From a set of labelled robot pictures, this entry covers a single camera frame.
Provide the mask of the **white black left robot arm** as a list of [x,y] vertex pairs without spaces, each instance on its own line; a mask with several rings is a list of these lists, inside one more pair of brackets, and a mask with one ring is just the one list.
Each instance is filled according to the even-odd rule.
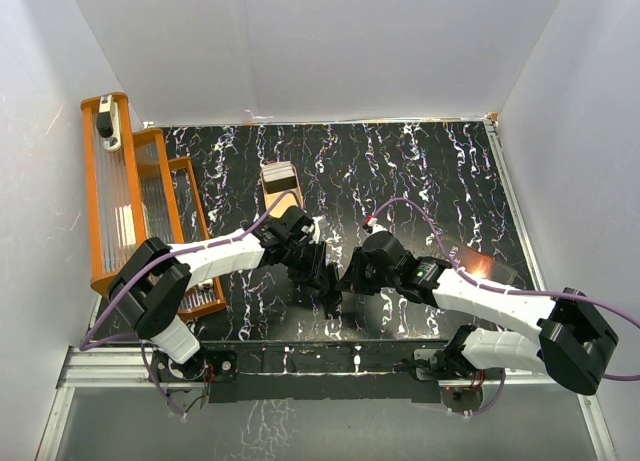
[[279,217],[263,214],[254,224],[208,241],[169,245],[147,239],[113,278],[108,299],[142,341],[155,344],[182,378],[194,380],[207,357],[178,316],[186,293],[223,275],[283,265],[289,279],[323,296],[338,295],[337,267],[326,261],[326,243],[314,219],[297,206]]

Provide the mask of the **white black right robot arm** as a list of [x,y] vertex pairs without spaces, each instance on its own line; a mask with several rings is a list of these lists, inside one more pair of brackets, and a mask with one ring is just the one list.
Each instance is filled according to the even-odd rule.
[[460,378],[512,368],[546,374],[564,388],[590,396],[619,341],[597,308],[570,290],[542,295],[486,283],[443,259],[414,256],[386,230],[354,249],[336,288],[360,295],[393,288],[410,302],[501,326],[490,331],[465,325],[456,332],[432,368]]

